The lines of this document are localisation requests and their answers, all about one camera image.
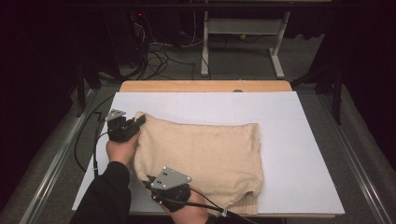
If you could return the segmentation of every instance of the hand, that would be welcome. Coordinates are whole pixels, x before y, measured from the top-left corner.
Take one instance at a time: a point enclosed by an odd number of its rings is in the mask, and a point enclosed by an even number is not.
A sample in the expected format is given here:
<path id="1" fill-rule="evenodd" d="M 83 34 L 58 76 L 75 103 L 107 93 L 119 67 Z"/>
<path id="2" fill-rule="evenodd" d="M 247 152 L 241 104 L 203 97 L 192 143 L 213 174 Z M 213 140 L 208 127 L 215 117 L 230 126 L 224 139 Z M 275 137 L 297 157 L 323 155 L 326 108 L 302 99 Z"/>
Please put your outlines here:
<path id="1" fill-rule="evenodd" d="M 188 202 L 205 204 L 205 199 L 197 192 L 192 190 Z M 205 224 L 207 222 L 207 219 L 209 218 L 206 208 L 202 207 L 185 205 L 183 208 L 177 210 L 174 213 L 170 213 L 169 210 L 163 205 L 161 205 L 161 207 L 163 208 L 163 210 L 165 210 L 166 213 L 171 216 L 175 224 Z"/>
<path id="2" fill-rule="evenodd" d="M 127 168 L 130 167 L 130 162 L 136 153 L 136 142 L 139 138 L 140 131 L 126 142 L 118 143 L 108 141 L 106 144 L 107 156 L 110 161 L 119 161 Z"/>

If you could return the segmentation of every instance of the gray floor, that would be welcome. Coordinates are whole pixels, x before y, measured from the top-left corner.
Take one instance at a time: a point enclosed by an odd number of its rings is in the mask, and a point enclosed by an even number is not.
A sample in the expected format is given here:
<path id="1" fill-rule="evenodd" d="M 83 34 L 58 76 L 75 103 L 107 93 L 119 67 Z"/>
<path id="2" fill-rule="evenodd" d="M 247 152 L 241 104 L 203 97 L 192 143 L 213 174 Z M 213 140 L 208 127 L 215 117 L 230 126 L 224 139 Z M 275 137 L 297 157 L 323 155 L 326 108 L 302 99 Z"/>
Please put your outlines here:
<path id="1" fill-rule="evenodd" d="M 301 37 L 285 39 L 279 52 L 279 60 L 282 64 L 287 81 L 303 76 L 309 69 L 315 56 L 321 38 L 304 40 Z M 210 73 L 212 79 L 276 79 L 275 72 L 267 49 L 275 43 L 273 37 L 264 37 L 255 43 L 246 43 L 237 40 L 229 40 L 225 49 L 221 37 L 212 36 L 209 46 Z M 207 79 L 201 77 L 201 49 L 199 47 L 187 49 L 166 48 L 169 57 L 183 63 L 195 63 L 192 65 L 169 62 L 163 75 L 174 79 Z M 126 65 L 121 67 L 124 74 L 129 72 Z M 100 104 L 107 96 L 118 91 L 120 84 L 105 83 L 104 87 L 90 94 L 92 105 L 88 110 Z M 298 92 L 304 112 L 311 125 L 319 149 L 328 166 L 334 185 L 337 188 L 346 214 L 330 219 L 317 218 L 288 218 L 289 223 L 391 223 L 375 210 L 378 206 L 370 203 L 370 195 L 361 183 L 359 174 L 355 172 L 353 162 L 347 154 L 347 149 L 353 149 L 359 158 L 359 164 L 367 175 L 370 184 L 374 186 L 383 207 L 389 214 L 389 218 L 396 220 L 396 174 L 387 163 L 375 140 L 370 135 L 353 105 L 347 89 L 343 88 L 342 103 L 342 126 L 334 126 L 332 117 L 329 116 L 329 102 L 331 95 L 315 95 L 313 85 L 301 85 L 295 90 Z M 103 115 L 109 110 L 111 100 L 101 106 L 98 111 Z M 66 142 L 73 125 L 78 122 L 76 114 L 78 106 L 73 105 L 70 112 L 59 123 L 47 142 L 37 152 L 29 170 L 21 180 L 15 193 L 12 195 L 7 207 L 0 215 L 0 223 L 20 223 L 25 211 L 34 198 L 46 172 L 51 166 L 60 148 Z M 96 115 L 87 122 L 78 142 L 78 157 L 85 166 L 92 155 L 92 132 L 96 125 Z M 50 186 L 48 198 L 40 198 L 41 205 L 33 219 L 36 223 L 68 223 L 73 212 L 72 204 L 78 192 L 79 184 L 83 177 L 73 157 L 73 150 L 66 155 L 67 160 L 62 166 L 62 171 Z"/>

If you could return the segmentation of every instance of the folded fabric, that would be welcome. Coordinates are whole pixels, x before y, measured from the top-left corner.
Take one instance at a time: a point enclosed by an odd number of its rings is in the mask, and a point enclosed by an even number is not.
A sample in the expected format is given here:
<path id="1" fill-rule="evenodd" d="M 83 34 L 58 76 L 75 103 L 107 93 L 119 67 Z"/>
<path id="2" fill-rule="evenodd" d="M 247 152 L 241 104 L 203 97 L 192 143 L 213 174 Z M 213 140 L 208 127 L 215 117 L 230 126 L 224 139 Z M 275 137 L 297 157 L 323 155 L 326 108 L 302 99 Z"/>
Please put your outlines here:
<path id="1" fill-rule="evenodd" d="M 167 166 L 190 176 L 190 184 L 218 206 L 257 214 L 263 182 L 258 124 L 181 124 L 145 115 L 134 158 L 140 180 L 148 181 L 147 175 L 156 176 Z"/>

